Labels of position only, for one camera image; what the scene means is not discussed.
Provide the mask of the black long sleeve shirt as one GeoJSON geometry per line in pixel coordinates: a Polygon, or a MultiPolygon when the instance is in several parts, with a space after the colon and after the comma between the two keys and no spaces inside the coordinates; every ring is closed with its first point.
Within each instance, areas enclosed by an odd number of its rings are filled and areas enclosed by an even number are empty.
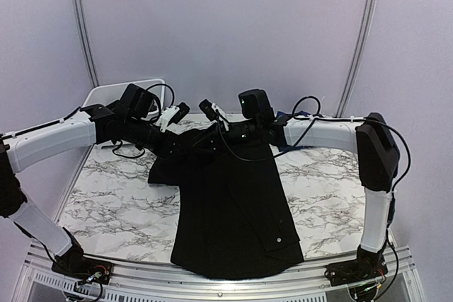
{"type": "Polygon", "coordinates": [[[304,260],[268,144],[208,149],[214,127],[181,155],[156,158],[151,184],[176,186],[180,212],[171,262],[210,279],[256,279],[304,260]]]}

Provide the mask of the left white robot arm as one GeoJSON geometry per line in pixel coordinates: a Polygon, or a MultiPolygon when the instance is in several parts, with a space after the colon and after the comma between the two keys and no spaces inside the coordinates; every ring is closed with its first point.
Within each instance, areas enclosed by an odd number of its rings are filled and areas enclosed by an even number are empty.
{"type": "Polygon", "coordinates": [[[174,134],[167,130],[189,112],[185,103],[165,109],[156,120],[146,120],[135,109],[116,103],[78,108],[72,114],[1,136],[1,216],[27,236],[40,241],[74,277],[84,277],[89,261],[74,236],[51,221],[22,190],[17,174],[41,161],[72,149],[107,141],[129,142],[167,156],[176,151],[174,134]]]}

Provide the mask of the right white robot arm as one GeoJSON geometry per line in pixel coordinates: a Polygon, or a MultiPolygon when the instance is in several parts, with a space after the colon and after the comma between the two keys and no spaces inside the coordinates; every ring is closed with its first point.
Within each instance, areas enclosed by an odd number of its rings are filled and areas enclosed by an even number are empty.
{"type": "Polygon", "coordinates": [[[364,118],[280,117],[215,122],[228,187],[272,250],[302,242],[308,258],[364,253],[350,272],[378,268],[394,214],[403,137],[376,113],[364,118]]]}

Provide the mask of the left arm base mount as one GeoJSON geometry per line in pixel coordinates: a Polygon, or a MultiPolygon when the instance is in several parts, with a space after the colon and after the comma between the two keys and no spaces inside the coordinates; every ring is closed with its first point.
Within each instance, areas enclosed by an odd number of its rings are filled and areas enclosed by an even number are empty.
{"type": "Polygon", "coordinates": [[[80,284],[108,284],[113,264],[109,261],[86,257],[82,249],[72,247],[62,256],[55,255],[52,271],[73,277],[80,284]]]}

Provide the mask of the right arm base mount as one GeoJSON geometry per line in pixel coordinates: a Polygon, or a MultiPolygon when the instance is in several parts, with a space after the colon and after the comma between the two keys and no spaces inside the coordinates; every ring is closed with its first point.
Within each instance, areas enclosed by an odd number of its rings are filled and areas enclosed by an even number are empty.
{"type": "Polygon", "coordinates": [[[389,272],[384,259],[387,241],[388,238],[385,237],[383,246],[377,252],[370,252],[359,245],[354,260],[327,265],[325,278],[329,280],[331,286],[340,286],[386,275],[389,272]]]}

